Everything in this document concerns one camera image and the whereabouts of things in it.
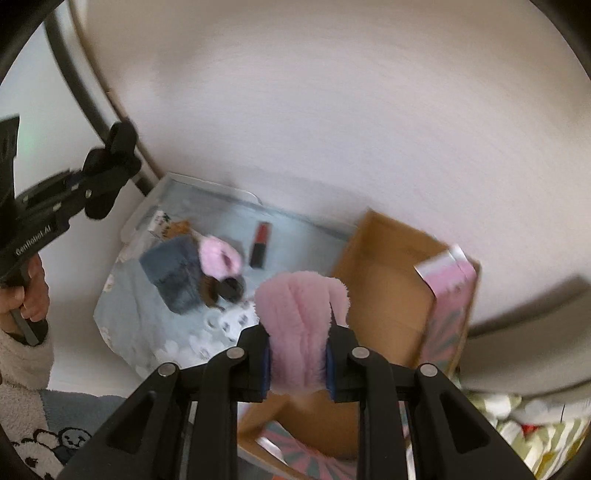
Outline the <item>white fleece sleeve forearm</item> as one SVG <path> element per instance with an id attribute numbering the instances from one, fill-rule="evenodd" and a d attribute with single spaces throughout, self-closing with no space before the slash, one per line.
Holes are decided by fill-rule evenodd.
<path id="1" fill-rule="evenodd" d="M 49 389 L 53 362 L 50 334 L 36 346 L 1 334 L 1 426 L 21 460 L 42 479 L 57 478 L 124 402 L 119 396 Z"/>

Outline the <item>person's left hand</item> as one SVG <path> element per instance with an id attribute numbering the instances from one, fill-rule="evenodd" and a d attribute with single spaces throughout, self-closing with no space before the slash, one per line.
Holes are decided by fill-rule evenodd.
<path id="1" fill-rule="evenodd" d="M 24 319 L 32 322 L 39 322 L 47 316 L 50 305 L 49 288 L 39 255 L 35 255 L 29 261 L 28 275 L 29 282 L 26 287 L 1 290 L 1 329 L 6 333 L 22 335 L 11 315 L 13 310 L 19 310 Z"/>

